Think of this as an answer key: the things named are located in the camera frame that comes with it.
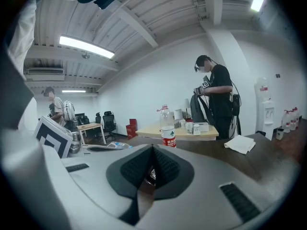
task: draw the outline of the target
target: red label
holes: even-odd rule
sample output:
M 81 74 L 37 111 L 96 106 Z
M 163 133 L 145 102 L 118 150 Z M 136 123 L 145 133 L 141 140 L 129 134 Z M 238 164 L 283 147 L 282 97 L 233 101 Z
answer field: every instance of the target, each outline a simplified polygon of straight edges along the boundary
M 168 147 L 176 147 L 176 140 L 175 137 L 172 139 L 162 138 L 162 145 Z

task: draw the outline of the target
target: air conditioner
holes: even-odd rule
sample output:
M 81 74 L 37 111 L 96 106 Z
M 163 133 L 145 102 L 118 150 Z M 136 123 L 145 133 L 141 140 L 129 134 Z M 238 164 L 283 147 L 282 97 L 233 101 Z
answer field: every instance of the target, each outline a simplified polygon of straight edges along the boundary
M 65 71 L 63 68 L 29 68 L 25 77 L 33 81 L 64 81 Z

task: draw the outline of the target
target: black t-shirt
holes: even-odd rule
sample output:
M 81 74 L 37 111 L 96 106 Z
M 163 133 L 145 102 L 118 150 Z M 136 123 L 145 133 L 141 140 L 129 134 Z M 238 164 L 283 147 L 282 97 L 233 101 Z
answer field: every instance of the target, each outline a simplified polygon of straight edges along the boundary
M 222 65 L 215 65 L 210 77 L 210 87 L 232 86 L 229 72 Z M 214 117 L 232 117 L 230 93 L 210 94 L 209 108 Z

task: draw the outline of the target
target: person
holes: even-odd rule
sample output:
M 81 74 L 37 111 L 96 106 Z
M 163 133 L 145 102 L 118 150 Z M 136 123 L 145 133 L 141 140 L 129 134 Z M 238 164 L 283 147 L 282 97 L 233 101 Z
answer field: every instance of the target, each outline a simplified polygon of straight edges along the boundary
M 41 0 L 29 0 L 20 11 L 4 38 L 8 55 L 19 73 L 24 77 L 24 59 L 34 41 L 36 5 Z M 36 100 L 31 99 L 18 125 L 18 130 L 34 131 L 37 119 Z
M 51 87 L 46 88 L 45 94 L 49 97 L 49 101 L 52 102 L 52 105 L 49 106 L 51 111 L 50 118 L 63 127 L 66 127 L 63 101 L 59 97 L 55 96 L 54 89 Z
M 215 128 L 220 139 L 229 138 L 229 128 L 233 118 L 230 93 L 233 85 L 227 68 L 215 63 L 209 56 L 202 55 L 197 58 L 198 70 L 203 73 L 211 72 L 210 86 L 197 88 L 197 94 L 209 96 L 209 108 L 213 114 Z

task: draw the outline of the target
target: wooden table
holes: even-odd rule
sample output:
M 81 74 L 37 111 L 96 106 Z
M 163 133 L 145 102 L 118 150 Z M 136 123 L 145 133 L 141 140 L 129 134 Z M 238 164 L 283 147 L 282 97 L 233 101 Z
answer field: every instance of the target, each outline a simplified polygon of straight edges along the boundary
M 206 155 L 232 165 L 264 186 L 277 200 L 287 193 L 289 186 L 299 172 L 300 166 L 263 135 L 254 134 L 248 137 L 253 138 L 256 145 L 246 155 L 225 148 L 224 143 L 228 140 L 178 140 L 176 143 L 179 149 Z M 158 138 L 135 137 L 127 143 L 131 146 L 141 144 L 161 145 L 162 141 Z
M 150 125 L 146 128 L 136 131 L 139 136 L 150 138 L 161 138 L 161 131 L 159 123 Z M 201 132 L 200 136 L 187 134 L 185 127 L 175 128 L 176 140 L 216 140 L 219 133 L 214 126 L 209 125 L 208 132 Z
M 98 127 L 100 127 L 100 129 L 101 129 L 102 139 L 104 140 L 104 144 L 106 144 L 106 139 L 105 139 L 105 135 L 104 135 L 104 130 L 102 128 L 102 124 L 96 124 L 96 123 L 77 126 L 77 128 L 80 132 L 82 144 L 85 145 L 84 138 L 83 138 L 83 135 L 82 135 L 82 131 L 86 131 L 88 129 L 98 128 Z

